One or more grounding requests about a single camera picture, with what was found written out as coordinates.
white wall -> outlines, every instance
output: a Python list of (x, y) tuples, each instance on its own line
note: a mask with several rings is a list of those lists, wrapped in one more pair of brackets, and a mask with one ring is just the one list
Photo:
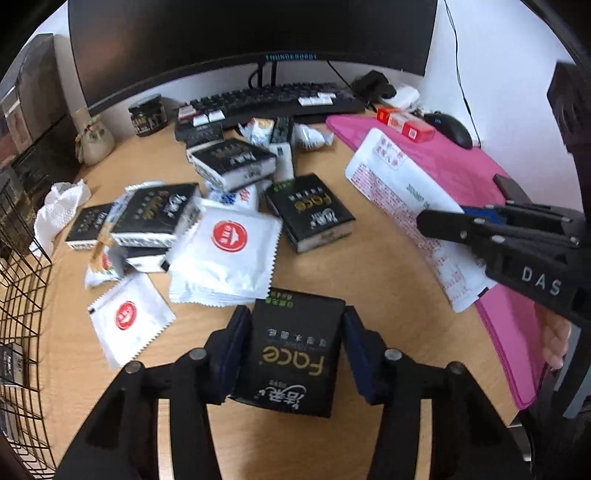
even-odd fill
[[(571, 58), (550, 29), (519, 0), (448, 0), (460, 42), (460, 71), (483, 149), (515, 178), (533, 201), (582, 208), (574, 162), (546, 100), (557, 60)], [(67, 5), (35, 33), (56, 34), (61, 81), (71, 112), (85, 106), (72, 58)], [(472, 130), (456, 80), (453, 32), (439, 0), (425, 78), (389, 69), (419, 89), (425, 105), (461, 120)], [(366, 73), (358, 64), (334, 64), (347, 79)], [(186, 77), (129, 98), (103, 113), (119, 139), (133, 134), (127, 106), (159, 92), (181, 102), (246, 87), (254, 66)], [(280, 63), (278, 82), (339, 81), (323, 62)]]

pink mouse pad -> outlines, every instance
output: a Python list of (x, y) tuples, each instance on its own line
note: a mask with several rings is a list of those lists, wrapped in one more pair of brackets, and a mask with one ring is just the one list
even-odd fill
[[(372, 128), (379, 128), (460, 205), (505, 203), (493, 176), (508, 175), (479, 148), (466, 150), (439, 132), (432, 140), (417, 144), (366, 116), (334, 115), (326, 119), (326, 125), (352, 150), (359, 148)], [(495, 345), (515, 405), (523, 410), (534, 401), (544, 368), (534, 303), (497, 285), (475, 305)]]

wooden desk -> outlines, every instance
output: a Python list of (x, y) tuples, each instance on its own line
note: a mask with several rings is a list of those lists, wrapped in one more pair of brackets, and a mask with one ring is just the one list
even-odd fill
[[(339, 140), (332, 148), (299, 157), (298, 173), (316, 172), (357, 223), (350, 237), (302, 255), (296, 255), (282, 238), (273, 285), (345, 299), (388, 346), (418, 362), (439, 366), (452, 360), (464, 362), (505, 422), (510, 422), (517, 410), (476, 309), (452, 312), (417, 248), (345, 179), (351, 157), (351, 150)], [(132, 183), (200, 180), (171, 127), (148, 138), (126, 140), (84, 178), (92, 191), (88, 205), (113, 201)], [(62, 239), (56, 241), (40, 358), (41, 398), (56, 461), (117, 373), (107, 366), (86, 312), (112, 286), (84, 289), (89, 255), (72, 251)], [(167, 299), (168, 276), (150, 277)], [(227, 324), (233, 311), (194, 304), (174, 304), (172, 309), (177, 320), (138, 358), (147, 367), (172, 362), (204, 345), (211, 331)], [(159, 428), (162, 479), (172, 478), (167, 406), (161, 406)], [(367, 406), (357, 394), (343, 353), (331, 419), (280, 414), (231, 400), (210, 407), (209, 415), (225, 479), (361, 480), (374, 451), (381, 408)], [(417, 478), (428, 474), (429, 438), (425, 429)]]

red circular logo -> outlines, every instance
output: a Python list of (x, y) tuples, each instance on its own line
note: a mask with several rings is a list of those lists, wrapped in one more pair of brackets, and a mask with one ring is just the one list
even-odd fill
[(113, 266), (109, 255), (103, 254), (103, 270), (108, 270)]
[(212, 241), (220, 250), (239, 252), (246, 246), (248, 235), (240, 223), (224, 220), (213, 227)]
[(126, 301), (121, 304), (121, 307), (119, 307), (115, 314), (115, 324), (120, 330), (127, 330), (134, 324), (137, 315), (138, 309), (135, 304), (131, 301)]

orange box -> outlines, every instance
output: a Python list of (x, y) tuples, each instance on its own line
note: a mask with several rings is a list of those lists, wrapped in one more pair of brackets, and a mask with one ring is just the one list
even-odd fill
[(435, 127), (400, 108), (380, 107), (376, 119), (416, 143), (429, 141), (435, 136)]

